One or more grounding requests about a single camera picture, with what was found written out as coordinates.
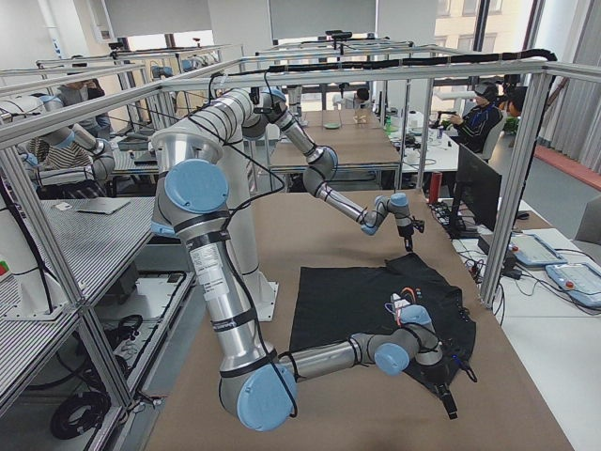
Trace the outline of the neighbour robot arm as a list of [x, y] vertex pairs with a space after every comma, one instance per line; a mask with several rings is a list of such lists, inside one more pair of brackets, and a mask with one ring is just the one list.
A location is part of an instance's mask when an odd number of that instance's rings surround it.
[[[4, 124], [51, 113], [64, 107], [56, 96], [22, 96], [1, 101]], [[65, 185], [93, 180], [104, 182], [115, 168], [111, 145], [75, 123], [39, 135], [25, 144], [21, 156], [37, 186]]]

